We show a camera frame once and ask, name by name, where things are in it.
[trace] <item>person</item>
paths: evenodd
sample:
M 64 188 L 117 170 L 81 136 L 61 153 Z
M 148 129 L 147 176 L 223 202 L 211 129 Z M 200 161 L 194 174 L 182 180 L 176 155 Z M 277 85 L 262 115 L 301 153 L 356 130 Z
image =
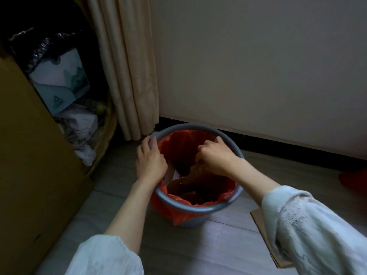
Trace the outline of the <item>person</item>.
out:
M 138 180 L 104 235 L 80 244 L 66 275 L 144 274 L 138 256 L 146 208 L 167 171 L 157 139 L 149 136 L 137 149 Z M 217 137 L 198 147 L 196 162 L 240 184 L 262 208 L 268 240 L 279 257 L 298 273 L 367 274 L 367 239 L 309 192 L 281 186 L 237 157 Z

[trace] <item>hand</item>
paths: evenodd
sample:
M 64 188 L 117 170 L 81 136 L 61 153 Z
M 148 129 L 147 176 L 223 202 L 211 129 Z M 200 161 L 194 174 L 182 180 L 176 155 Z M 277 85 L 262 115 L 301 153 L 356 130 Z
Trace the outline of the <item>hand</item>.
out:
M 149 148 L 149 139 L 150 136 L 146 136 L 136 150 L 136 176 L 138 177 L 138 183 L 154 190 L 166 174 L 168 166 L 163 154 L 159 152 L 157 138 L 153 137 L 152 150 Z
M 240 161 L 232 150 L 227 147 L 219 136 L 214 142 L 206 140 L 204 145 L 198 147 L 199 152 L 195 161 L 204 162 L 203 167 L 215 175 L 232 177 L 235 166 Z

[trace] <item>person's left hand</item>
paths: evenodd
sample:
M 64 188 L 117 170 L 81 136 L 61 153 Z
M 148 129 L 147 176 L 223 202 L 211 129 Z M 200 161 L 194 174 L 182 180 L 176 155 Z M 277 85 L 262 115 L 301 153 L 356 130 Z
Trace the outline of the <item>person's left hand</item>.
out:
M 157 138 L 153 137 L 151 150 L 148 144 L 149 139 L 150 136 L 146 136 L 136 150 L 136 176 L 139 183 L 154 190 L 166 174 L 168 166 L 163 154 L 159 152 Z

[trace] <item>white sleeve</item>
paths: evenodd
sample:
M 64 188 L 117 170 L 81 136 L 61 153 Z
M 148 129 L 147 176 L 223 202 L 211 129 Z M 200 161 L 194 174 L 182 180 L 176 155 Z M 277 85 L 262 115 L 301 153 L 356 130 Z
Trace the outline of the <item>white sleeve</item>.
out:
M 95 235 L 79 245 L 65 275 L 143 275 L 143 265 L 118 236 Z
M 309 192 L 281 186 L 262 201 L 273 250 L 300 275 L 367 274 L 367 238 Z

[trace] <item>beige curtain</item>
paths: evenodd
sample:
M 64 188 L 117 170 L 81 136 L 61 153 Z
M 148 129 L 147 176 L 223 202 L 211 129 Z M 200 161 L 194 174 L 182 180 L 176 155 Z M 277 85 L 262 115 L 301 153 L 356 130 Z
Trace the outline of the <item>beige curtain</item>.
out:
M 103 68 L 126 140 L 159 121 L 149 0 L 88 0 Z

